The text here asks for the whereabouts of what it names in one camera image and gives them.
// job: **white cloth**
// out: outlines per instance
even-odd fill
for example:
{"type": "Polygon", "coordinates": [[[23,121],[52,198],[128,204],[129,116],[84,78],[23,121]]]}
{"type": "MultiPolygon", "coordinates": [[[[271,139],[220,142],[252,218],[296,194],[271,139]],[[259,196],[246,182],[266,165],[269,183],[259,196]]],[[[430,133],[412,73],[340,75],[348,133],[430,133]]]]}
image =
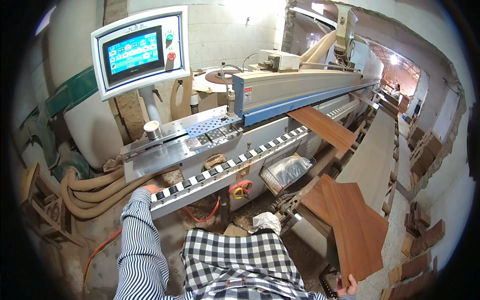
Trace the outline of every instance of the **white cloth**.
{"type": "Polygon", "coordinates": [[[255,231],[259,229],[270,228],[275,231],[276,234],[280,235],[280,230],[282,229],[282,225],[278,218],[270,213],[261,213],[258,216],[253,217],[253,229],[255,231]]]}

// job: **wire basket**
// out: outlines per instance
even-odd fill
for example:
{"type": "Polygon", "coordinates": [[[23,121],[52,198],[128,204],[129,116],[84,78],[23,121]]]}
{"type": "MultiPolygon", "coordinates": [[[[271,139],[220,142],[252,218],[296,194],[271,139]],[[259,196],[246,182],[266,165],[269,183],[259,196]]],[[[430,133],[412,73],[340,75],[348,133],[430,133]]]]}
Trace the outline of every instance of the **wire basket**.
{"type": "Polygon", "coordinates": [[[298,145],[294,145],[293,147],[290,147],[288,149],[282,149],[279,151],[279,155],[273,157],[270,160],[266,160],[264,165],[262,166],[262,169],[260,169],[259,175],[260,178],[263,179],[265,184],[267,185],[268,189],[276,196],[279,197],[282,194],[285,193],[286,189],[292,185],[294,182],[296,182],[300,177],[305,175],[312,166],[315,164],[316,160],[313,158],[306,150],[303,148],[300,143],[298,145]],[[303,173],[301,173],[299,176],[297,176],[295,179],[287,183],[286,185],[283,185],[277,177],[272,174],[272,172],[269,170],[269,168],[280,161],[281,159],[284,159],[289,156],[297,155],[300,157],[304,157],[310,161],[312,164],[310,167],[308,167],[303,173]]]}

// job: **electrical box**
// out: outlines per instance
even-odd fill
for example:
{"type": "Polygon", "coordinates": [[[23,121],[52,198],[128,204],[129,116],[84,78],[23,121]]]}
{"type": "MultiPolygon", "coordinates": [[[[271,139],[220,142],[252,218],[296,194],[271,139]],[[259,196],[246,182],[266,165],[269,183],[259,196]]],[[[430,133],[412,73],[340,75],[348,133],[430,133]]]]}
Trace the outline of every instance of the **electrical box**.
{"type": "Polygon", "coordinates": [[[275,70],[293,71],[300,67],[300,56],[278,50],[260,50],[258,64],[275,70]]]}
{"type": "Polygon", "coordinates": [[[142,12],[91,34],[102,101],[190,75],[187,6],[142,12]]]}

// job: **red cable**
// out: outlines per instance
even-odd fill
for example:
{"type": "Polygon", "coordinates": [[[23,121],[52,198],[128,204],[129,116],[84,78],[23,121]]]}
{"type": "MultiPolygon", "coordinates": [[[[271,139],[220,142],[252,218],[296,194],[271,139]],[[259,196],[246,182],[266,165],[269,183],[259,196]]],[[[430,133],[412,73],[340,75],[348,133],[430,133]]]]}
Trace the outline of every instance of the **red cable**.
{"type": "Polygon", "coordinates": [[[92,255],[90,256],[90,258],[87,260],[87,263],[85,264],[84,277],[85,277],[85,274],[86,274],[86,272],[87,272],[87,267],[88,267],[88,265],[90,264],[90,261],[91,261],[92,258],[95,256],[95,254],[98,252],[98,250],[102,249],[102,247],[105,246],[109,241],[111,241],[111,240],[114,239],[117,235],[119,235],[122,230],[123,230],[123,229],[120,229],[119,231],[115,232],[115,234],[113,234],[111,237],[109,237],[108,240],[106,240],[105,242],[103,242],[103,243],[92,253],[92,255]]]}
{"type": "Polygon", "coordinates": [[[208,221],[211,217],[213,217],[213,215],[215,214],[216,209],[218,208],[218,205],[219,205],[219,204],[220,204],[220,199],[218,199],[218,200],[216,201],[216,205],[215,205],[215,208],[213,209],[213,212],[212,212],[206,219],[203,219],[203,220],[199,220],[199,219],[195,218],[195,216],[190,212],[190,210],[188,209],[188,207],[185,206],[184,208],[187,210],[187,212],[189,213],[189,215],[190,215],[195,221],[202,223],[202,222],[208,221]]]}

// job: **concrete floor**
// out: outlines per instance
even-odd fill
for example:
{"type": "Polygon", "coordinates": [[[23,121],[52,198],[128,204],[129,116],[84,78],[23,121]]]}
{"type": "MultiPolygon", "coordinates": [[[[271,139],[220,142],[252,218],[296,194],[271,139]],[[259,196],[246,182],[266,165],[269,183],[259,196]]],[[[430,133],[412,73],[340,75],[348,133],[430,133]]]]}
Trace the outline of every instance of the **concrete floor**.
{"type": "MultiPolygon", "coordinates": [[[[402,121],[405,121],[401,118],[399,118],[399,121],[399,128],[402,132],[405,129],[402,121]]],[[[397,176],[399,182],[407,187],[410,181],[409,149],[403,135],[401,133],[399,137],[400,159],[397,176]]],[[[169,174],[157,178],[156,184],[160,187],[168,187],[180,181],[182,181],[182,178],[179,173],[169,174]]],[[[60,276],[58,280],[62,285],[69,286],[78,299],[103,300],[112,299],[115,295],[118,283],[116,262],[121,252],[120,238],[116,239],[107,249],[93,259],[85,297],[82,296],[83,268],[93,250],[121,228],[120,214],[129,198],[130,195],[127,195],[100,217],[87,221],[74,221],[73,233],[83,237],[84,241],[88,243],[88,249],[78,247],[72,243],[62,244],[61,268],[63,269],[63,276],[60,276]]],[[[255,201],[238,209],[232,213],[232,222],[245,230],[250,229],[252,217],[266,211],[267,206],[272,201],[270,198],[271,194],[269,192],[264,193],[255,201]]],[[[191,211],[197,218],[205,218],[212,211],[215,203],[214,199],[205,199],[191,206],[191,211]]],[[[406,235],[403,223],[407,209],[408,202],[399,192],[396,192],[388,219],[388,233],[382,249],[384,268],[359,283],[357,299],[378,299],[382,289],[388,287],[388,272],[405,259],[400,249],[406,235]]],[[[169,295],[179,295],[183,286],[185,273],[179,253],[183,246],[185,231],[193,227],[203,227],[213,232],[218,232],[220,228],[219,221],[219,218],[213,217],[207,222],[196,223],[184,210],[179,210],[154,221],[160,233],[162,252],[167,258],[170,270],[170,281],[167,290],[169,295]]],[[[302,275],[307,291],[320,291],[323,293],[318,275],[324,269],[326,263],[291,231],[283,233],[281,238],[302,275]]],[[[327,279],[331,285],[334,284],[335,277],[333,275],[329,275],[327,279]]]]}

